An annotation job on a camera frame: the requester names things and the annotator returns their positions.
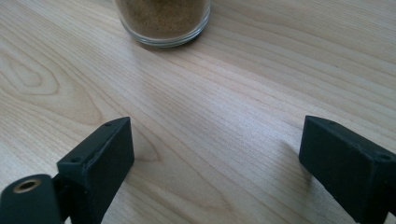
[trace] brown granular substance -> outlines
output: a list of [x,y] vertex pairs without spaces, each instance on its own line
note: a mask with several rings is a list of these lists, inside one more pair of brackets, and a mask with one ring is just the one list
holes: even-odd
[[205,14],[206,0],[115,0],[124,25],[150,38],[172,38],[192,31]]

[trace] glass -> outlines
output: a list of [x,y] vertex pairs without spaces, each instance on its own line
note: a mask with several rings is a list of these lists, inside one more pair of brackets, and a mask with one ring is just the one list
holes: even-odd
[[184,44],[202,32],[210,0],[114,0],[125,30],[157,47]]

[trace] brass insert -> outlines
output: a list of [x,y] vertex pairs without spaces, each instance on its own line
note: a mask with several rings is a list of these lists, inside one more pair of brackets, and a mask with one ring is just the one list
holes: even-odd
[[25,193],[32,189],[37,188],[41,181],[39,179],[29,179],[21,182],[19,185],[15,186],[14,193]]

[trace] wood grain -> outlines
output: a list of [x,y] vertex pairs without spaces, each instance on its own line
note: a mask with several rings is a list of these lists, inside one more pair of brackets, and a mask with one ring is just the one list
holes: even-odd
[[305,115],[396,153],[393,0],[215,0],[174,49],[138,44],[107,0],[3,0],[0,55],[0,189],[132,118],[104,223],[353,223],[298,162]]

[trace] black plastic part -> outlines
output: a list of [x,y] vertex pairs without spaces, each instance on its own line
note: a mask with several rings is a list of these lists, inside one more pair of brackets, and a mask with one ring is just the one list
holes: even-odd
[[58,161],[57,178],[70,188],[73,201],[72,223],[100,223],[133,163],[129,118],[102,125]]
[[359,223],[395,214],[396,155],[331,120],[307,116],[299,159]]
[[31,175],[6,187],[0,201],[1,224],[61,223],[49,175]]
[[59,174],[32,175],[1,195],[0,224],[100,223],[134,164],[131,121],[99,127],[58,161]]

